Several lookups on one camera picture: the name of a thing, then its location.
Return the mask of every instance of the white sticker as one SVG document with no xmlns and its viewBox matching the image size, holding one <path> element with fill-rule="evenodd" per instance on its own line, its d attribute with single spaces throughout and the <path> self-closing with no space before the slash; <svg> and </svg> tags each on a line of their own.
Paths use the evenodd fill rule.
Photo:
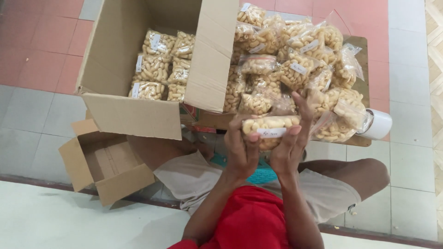
<svg viewBox="0 0 443 249">
<path fill-rule="evenodd" d="M 329 85 L 331 84 L 331 79 L 328 80 L 328 83 L 326 83 L 325 91 L 329 89 Z"/>
<path fill-rule="evenodd" d="M 258 44 L 257 47 L 255 47 L 255 48 L 249 50 L 249 53 L 250 53 L 250 54 L 257 53 L 258 51 L 262 50 L 264 47 L 266 47 L 266 44 L 264 44 L 264 43 L 260 43 L 260 44 Z"/>
<path fill-rule="evenodd" d="M 151 41 L 151 49 L 154 51 L 157 51 L 157 48 L 159 47 L 159 41 L 160 41 L 160 35 L 155 34 Z"/>
<path fill-rule="evenodd" d="M 243 11 L 243 12 L 245 12 L 246 10 L 248 10 L 249 6 L 251 6 L 251 4 L 250 4 L 250 3 L 245 3 L 245 4 L 243 5 L 243 8 L 241 8 L 241 10 L 240 10 L 240 11 Z"/>
<path fill-rule="evenodd" d="M 283 134 L 286 132 L 286 128 L 258 128 L 257 132 L 260 133 L 261 138 L 277 138 L 283 137 Z"/>
<path fill-rule="evenodd" d="M 139 55 L 137 58 L 137 64 L 136 64 L 136 72 L 141 72 L 141 60 L 143 59 L 143 55 Z"/>
<path fill-rule="evenodd" d="M 318 45 L 319 45 L 319 40 L 315 39 L 310 44 L 300 48 L 300 53 L 303 54 L 304 52 L 309 51 L 309 50 L 313 49 L 314 47 L 316 47 Z"/>
<path fill-rule="evenodd" d="M 294 71 L 299 72 L 299 73 L 301 73 L 301 74 L 303 74 L 303 75 L 305 75 L 305 74 L 307 73 L 307 69 L 306 69 L 306 67 L 304 67 L 304 66 L 302 66 L 302 65 L 300 65 L 300 64 L 298 64 L 298 63 L 296 63 L 296 62 L 292 63 L 290 67 L 291 67 Z"/>
<path fill-rule="evenodd" d="M 132 88 L 132 97 L 138 98 L 138 91 L 140 90 L 140 82 L 134 83 L 134 87 Z"/>
</svg>

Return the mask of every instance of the tape roll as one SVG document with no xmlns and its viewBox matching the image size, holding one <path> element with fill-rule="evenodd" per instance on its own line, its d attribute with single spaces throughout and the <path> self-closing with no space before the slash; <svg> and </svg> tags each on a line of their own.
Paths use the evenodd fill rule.
<svg viewBox="0 0 443 249">
<path fill-rule="evenodd" d="M 372 114 L 374 116 L 374 119 L 371 126 L 369 127 L 369 129 L 366 130 L 366 132 L 357 135 L 369 138 L 371 140 L 380 140 L 384 138 L 389 133 L 392 127 L 391 115 L 371 108 L 367 108 L 366 111 Z"/>
</svg>

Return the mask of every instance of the cardboard box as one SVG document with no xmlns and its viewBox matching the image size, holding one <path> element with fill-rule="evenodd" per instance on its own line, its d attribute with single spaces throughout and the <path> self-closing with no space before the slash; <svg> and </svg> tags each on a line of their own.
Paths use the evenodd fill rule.
<svg viewBox="0 0 443 249">
<path fill-rule="evenodd" d="M 104 0 L 85 51 L 77 90 L 100 131 L 181 139 L 180 120 L 198 109 L 221 113 L 238 0 Z M 149 28 L 196 34 L 185 103 L 128 98 L 137 54 Z"/>
<path fill-rule="evenodd" d="M 92 119 L 71 126 L 77 137 L 58 151 L 75 192 L 94 183 L 106 206 L 155 182 L 152 171 L 132 152 L 126 135 L 100 132 Z"/>
</svg>

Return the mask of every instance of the finger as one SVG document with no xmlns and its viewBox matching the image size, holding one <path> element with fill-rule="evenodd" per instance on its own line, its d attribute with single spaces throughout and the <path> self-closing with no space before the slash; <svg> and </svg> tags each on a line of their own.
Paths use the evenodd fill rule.
<svg viewBox="0 0 443 249">
<path fill-rule="evenodd" d="M 246 159 L 248 165 L 254 166 L 258 165 L 258 160 L 260 157 L 259 145 L 260 145 L 260 133 L 254 132 L 247 136 L 246 138 Z"/>
<path fill-rule="evenodd" d="M 292 98 L 294 99 L 295 104 L 299 107 L 299 113 L 302 117 L 302 120 L 300 121 L 302 129 L 299 134 L 299 139 L 307 141 L 309 139 L 309 130 L 311 129 L 314 114 L 309 108 L 306 99 L 300 96 L 300 94 L 292 92 Z"/>
<path fill-rule="evenodd" d="M 286 130 L 283 134 L 283 138 L 280 144 L 275 148 L 276 152 L 281 155 L 287 155 L 292 151 L 292 148 L 295 146 L 297 142 L 297 137 L 300 133 L 302 127 L 300 125 L 293 125 Z"/>
<path fill-rule="evenodd" d="M 229 143 L 232 148 L 238 148 L 238 146 L 242 145 L 241 126 L 243 125 L 244 120 L 251 118 L 256 118 L 256 116 L 247 114 L 237 115 L 231 120 L 231 122 L 229 122 L 226 135 L 229 136 Z"/>
</svg>

